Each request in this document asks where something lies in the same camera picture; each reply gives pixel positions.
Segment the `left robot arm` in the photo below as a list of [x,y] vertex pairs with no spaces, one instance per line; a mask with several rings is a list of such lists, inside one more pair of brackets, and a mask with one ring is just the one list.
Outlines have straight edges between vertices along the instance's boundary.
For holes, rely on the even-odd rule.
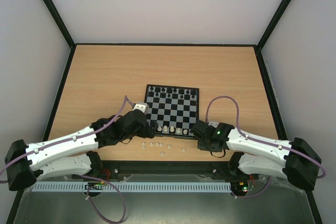
[[26,144],[14,141],[6,156],[5,168],[10,191],[32,186],[36,181],[62,175],[96,176],[102,169],[97,149],[114,146],[135,136],[154,138],[156,122],[134,109],[124,116],[101,118],[90,126],[54,140]]

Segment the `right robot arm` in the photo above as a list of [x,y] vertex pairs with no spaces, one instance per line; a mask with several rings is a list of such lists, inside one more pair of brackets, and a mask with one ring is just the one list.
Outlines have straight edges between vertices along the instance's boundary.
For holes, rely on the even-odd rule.
[[266,175],[286,179],[293,186],[313,191],[321,158],[301,138],[275,140],[244,132],[225,123],[197,121],[190,132],[204,151],[233,151],[229,173],[236,177]]

